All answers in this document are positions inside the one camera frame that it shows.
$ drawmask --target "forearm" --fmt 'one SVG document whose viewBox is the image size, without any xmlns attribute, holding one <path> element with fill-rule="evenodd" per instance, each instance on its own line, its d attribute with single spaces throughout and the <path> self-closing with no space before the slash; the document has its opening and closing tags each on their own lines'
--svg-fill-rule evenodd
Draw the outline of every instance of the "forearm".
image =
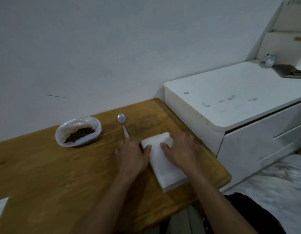
<svg viewBox="0 0 301 234">
<path fill-rule="evenodd" d="M 200 169 L 188 168 L 184 172 L 195 189 L 198 200 L 215 234 L 257 234 L 255 229 L 231 205 L 224 195 L 200 172 Z"/>
<path fill-rule="evenodd" d="M 118 175 L 112 185 L 75 230 L 75 234 L 111 233 L 121 206 L 134 179 Z"/>
</svg>

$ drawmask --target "hand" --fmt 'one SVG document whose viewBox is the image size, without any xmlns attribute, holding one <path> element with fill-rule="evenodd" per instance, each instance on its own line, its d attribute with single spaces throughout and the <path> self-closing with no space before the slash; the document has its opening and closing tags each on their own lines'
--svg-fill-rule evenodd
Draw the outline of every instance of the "hand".
<svg viewBox="0 0 301 234">
<path fill-rule="evenodd" d="M 147 145 L 142 153 L 139 143 L 138 139 L 126 138 L 120 142 L 119 149 L 115 150 L 120 176 L 134 180 L 146 169 L 150 160 L 151 145 Z"/>
<path fill-rule="evenodd" d="M 194 137 L 185 132 L 170 133 L 174 139 L 172 148 L 166 143 L 160 143 L 162 150 L 168 160 L 183 171 L 197 166 L 197 145 Z"/>
</svg>

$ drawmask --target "left hand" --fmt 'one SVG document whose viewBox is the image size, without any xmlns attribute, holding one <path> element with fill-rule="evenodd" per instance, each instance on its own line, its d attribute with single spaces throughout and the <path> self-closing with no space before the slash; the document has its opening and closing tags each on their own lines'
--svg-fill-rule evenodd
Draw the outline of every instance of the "left hand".
<svg viewBox="0 0 301 234">
<path fill-rule="evenodd" d="M 138 139 L 126 138 L 120 142 L 120 148 L 115 150 L 120 176 L 134 180 L 146 169 L 150 160 L 151 145 L 147 145 L 142 153 L 139 143 Z"/>
</svg>

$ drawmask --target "stack of napkins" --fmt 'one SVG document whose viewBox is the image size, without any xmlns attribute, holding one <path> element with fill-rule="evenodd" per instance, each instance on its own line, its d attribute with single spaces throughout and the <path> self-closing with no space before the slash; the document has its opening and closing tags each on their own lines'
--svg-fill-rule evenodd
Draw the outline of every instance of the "stack of napkins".
<svg viewBox="0 0 301 234">
<path fill-rule="evenodd" d="M 150 164 L 160 187 L 164 192 L 167 192 L 188 180 L 182 170 L 172 165 L 165 157 L 164 151 L 160 147 L 161 142 L 166 143 L 170 148 L 173 145 L 173 139 L 169 136 L 168 132 L 147 138 L 141 143 L 144 148 L 149 144 L 152 145 L 152 150 L 150 152 Z"/>
</svg>

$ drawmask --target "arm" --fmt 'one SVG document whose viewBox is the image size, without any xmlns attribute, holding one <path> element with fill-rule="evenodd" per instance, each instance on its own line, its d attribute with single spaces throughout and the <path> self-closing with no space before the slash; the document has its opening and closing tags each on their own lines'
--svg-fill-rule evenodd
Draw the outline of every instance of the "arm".
<svg viewBox="0 0 301 234">
<path fill-rule="evenodd" d="M 257 234 L 255 229 L 202 173 L 196 161 L 197 147 L 193 136 L 188 136 L 186 133 L 173 133 L 170 136 L 174 138 L 172 148 L 165 143 L 160 144 L 161 148 L 168 160 L 181 168 L 188 177 L 214 233 Z"/>
<path fill-rule="evenodd" d="M 136 177 L 146 169 L 149 162 L 151 145 L 142 154 L 139 141 L 126 138 L 116 149 L 118 175 L 103 198 L 95 205 L 80 225 L 74 230 L 75 234 L 111 233 L 119 215 L 127 192 Z"/>
</svg>

